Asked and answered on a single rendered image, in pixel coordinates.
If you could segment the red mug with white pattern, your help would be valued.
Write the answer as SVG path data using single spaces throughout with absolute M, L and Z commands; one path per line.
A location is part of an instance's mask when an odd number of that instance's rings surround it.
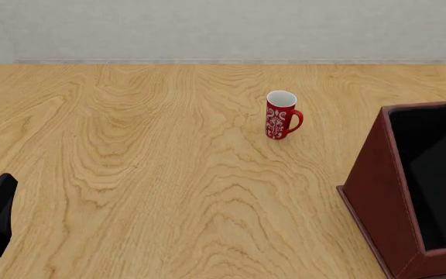
M 296 95 L 288 91 L 272 91 L 266 96 L 266 136 L 285 139 L 301 127 L 304 116 L 296 105 Z

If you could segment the red-brown desk caddy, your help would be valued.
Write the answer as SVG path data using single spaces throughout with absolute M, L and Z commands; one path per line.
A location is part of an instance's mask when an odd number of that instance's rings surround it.
M 382 107 L 338 192 L 388 279 L 446 279 L 446 102 Z

